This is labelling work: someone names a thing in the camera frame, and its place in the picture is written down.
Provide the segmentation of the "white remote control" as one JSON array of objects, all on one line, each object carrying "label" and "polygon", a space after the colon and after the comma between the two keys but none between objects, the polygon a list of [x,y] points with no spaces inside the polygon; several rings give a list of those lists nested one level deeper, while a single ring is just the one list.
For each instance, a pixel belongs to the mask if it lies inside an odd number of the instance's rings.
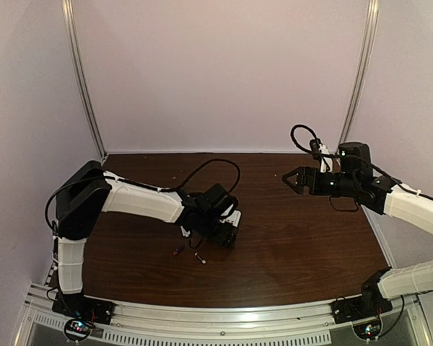
[{"label": "white remote control", "polygon": [[223,224],[229,224],[233,227],[238,228],[240,219],[241,219],[241,212],[239,210],[233,211],[231,214],[223,215],[223,219],[221,219],[219,222]]}]

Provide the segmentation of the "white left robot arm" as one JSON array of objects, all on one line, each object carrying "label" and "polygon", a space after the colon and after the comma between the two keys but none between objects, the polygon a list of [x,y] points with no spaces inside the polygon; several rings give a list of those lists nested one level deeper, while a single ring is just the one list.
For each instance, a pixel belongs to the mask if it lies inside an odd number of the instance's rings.
[{"label": "white left robot arm", "polygon": [[205,192],[187,193],[134,182],[88,161],[56,192],[58,283],[65,295],[83,291],[84,245],[101,213],[143,216],[179,226],[186,236],[224,248],[235,242],[241,213],[238,201],[216,183]]}]

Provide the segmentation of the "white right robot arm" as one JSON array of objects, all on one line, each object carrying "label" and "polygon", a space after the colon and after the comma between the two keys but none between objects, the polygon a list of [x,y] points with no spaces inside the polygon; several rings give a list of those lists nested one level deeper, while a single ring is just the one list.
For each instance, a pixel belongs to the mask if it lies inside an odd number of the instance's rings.
[{"label": "white right robot arm", "polygon": [[[297,167],[282,177],[297,194],[330,198],[351,198],[357,205],[397,218],[433,236],[433,197],[423,194],[372,164],[369,146],[360,142],[342,143],[336,155],[324,154],[313,144],[308,151],[317,161],[338,159],[340,169]],[[370,299],[392,299],[433,291],[433,260],[402,269],[376,272],[362,286]]]}]

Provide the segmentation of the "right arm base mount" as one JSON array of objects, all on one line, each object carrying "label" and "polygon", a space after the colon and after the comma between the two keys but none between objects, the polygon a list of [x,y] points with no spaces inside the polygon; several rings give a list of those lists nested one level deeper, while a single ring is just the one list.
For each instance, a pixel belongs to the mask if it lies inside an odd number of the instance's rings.
[{"label": "right arm base mount", "polygon": [[330,304],[335,324],[357,322],[352,328],[364,341],[377,341],[382,334],[381,316],[393,309],[390,300],[383,298],[377,286],[384,270],[377,271],[361,286],[361,294],[353,298],[338,297]]}]

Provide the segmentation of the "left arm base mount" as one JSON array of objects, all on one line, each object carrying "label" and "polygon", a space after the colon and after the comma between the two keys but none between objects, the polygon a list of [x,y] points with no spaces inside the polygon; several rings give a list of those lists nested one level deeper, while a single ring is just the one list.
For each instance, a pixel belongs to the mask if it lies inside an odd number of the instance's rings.
[{"label": "left arm base mount", "polygon": [[83,293],[59,293],[52,305],[52,312],[69,317],[64,323],[63,334],[76,344],[85,341],[98,324],[109,325],[115,304]]}]

